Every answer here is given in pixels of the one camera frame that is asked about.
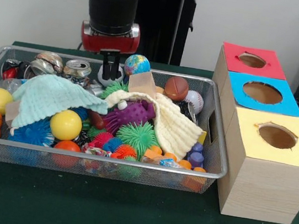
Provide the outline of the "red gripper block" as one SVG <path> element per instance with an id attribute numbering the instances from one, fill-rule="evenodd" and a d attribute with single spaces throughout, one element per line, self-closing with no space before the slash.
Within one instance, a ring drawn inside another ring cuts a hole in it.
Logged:
<path id="1" fill-rule="evenodd" d="M 90 31 L 91 28 L 82 26 L 81 39 L 83 47 L 86 51 L 90 52 L 103 52 L 103 66 L 102 66 L 102 79 L 109 79 L 110 65 L 108 61 L 109 52 L 116 51 L 113 55 L 114 62 L 111 67 L 110 79 L 116 80 L 119 72 L 120 53 L 132 54 L 135 53 L 140 42 L 140 36 L 135 38 L 125 36 L 110 36 L 110 35 L 94 35 Z"/>

